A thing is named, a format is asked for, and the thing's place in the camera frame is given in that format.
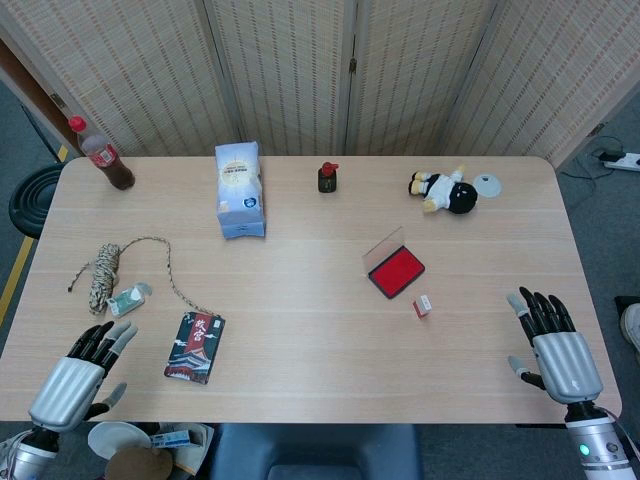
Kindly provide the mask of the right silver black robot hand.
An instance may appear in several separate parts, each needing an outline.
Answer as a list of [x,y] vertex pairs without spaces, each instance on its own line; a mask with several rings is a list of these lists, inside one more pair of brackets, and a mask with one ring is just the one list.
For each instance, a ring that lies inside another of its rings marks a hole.
[[516,356],[508,363],[523,382],[563,405],[590,402],[603,390],[591,350],[572,318],[554,295],[544,296],[521,287],[507,296],[532,348],[539,371],[532,372]]

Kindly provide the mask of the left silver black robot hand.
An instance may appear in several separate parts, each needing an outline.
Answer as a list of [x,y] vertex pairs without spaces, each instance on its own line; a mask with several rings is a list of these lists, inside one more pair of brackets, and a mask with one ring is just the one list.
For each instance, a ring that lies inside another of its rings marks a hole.
[[103,400],[95,399],[103,381],[138,327],[129,321],[94,325],[76,340],[51,370],[36,395],[29,415],[34,425],[56,433],[74,430],[80,423],[109,412],[127,384],[119,383]]

